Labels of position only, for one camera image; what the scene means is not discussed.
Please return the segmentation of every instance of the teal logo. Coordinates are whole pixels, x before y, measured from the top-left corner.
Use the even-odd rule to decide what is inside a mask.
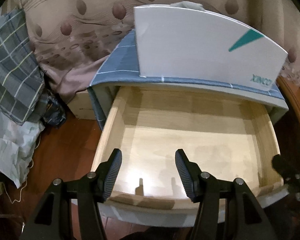
[[[250,42],[253,42],[257,39],[260,39],[262,37],[264,37],[264,36],[261,33],[258,33],[255,30],[250,29],[232,45],[232,47],[229,49],[229,52],[231,52],[237,48],[240,48],[243,45],[246,45]]]
[[[266,86],[269,86],[272,84],[271,79],[263,78],[263,77],[255,75],[255,74],[252,74],[252,78],[250,81],[258,83],[258,84],[266,85]]]

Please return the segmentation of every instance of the metal screw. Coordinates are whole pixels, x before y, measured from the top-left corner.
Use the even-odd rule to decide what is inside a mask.
[[[239,185],[242,185],[244,183],[244,180],[241,178],[236,178],[235,182],[238,183]]]
[[[204,178],[204,179],[207,179],[207,178],[210,177],[210,174],[208,172],[204,171],[204,172],[201,173],[201,177]]]
[[[95,173],[94,171],[91,171],[91,172],[89,172],[89,173],[87,174],[87,177],[88,177],[89,179],[93,179],[95,176],[96,176],[96,173]]]
[[[57,185],[59,185],[61,182],[62,182],[61,179],[54,179],[52,183],[53,183],[53,185],[56,185],[56,186],[57,186]]]

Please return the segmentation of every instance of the plaid blanket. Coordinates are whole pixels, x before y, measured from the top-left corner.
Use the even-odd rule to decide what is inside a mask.
[[[0,108],[17,123],[38,122],[49,97],[29,42],[22,9],[0,17]]]

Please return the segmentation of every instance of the cardboard box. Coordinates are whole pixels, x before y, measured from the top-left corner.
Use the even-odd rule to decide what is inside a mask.
[[[87,90],[77,92],[68,107],[78,119],[96,119]]]
[[[250,26],[210,11],[134,8],[140,76],[203,79],[269,91],[287,52]]]

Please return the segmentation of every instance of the open drawer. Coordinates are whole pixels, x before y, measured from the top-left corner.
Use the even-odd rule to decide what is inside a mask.
[[[119,203],[197,209],[175,165],[179,148],[217,179],[243,178],[255,195],[282,185],[271,167],[279,147],[265,107],[225,93],[121,87],[91,170],[114,148],[122,151],[122,166],[109,199]]]

